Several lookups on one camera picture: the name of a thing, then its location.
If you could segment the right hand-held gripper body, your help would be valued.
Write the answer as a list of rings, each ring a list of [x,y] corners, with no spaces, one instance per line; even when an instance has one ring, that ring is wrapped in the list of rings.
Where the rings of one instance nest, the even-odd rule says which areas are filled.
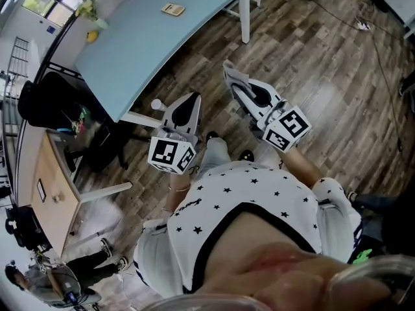
[[[298,106],[292,106],[269,84],[249,79],[249,83],[230,83],[234,99],[250,116],[250,130],[260,141],[286,153],[311,129]]]

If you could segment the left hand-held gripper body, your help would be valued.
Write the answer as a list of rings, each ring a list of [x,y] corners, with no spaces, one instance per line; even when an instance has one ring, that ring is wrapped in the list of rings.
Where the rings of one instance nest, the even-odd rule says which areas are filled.
[[[202,98],[186,94],[163,111],[161,126],[150,140],[148,163],[171,174],[182,175],[196,157],[197,128]]]

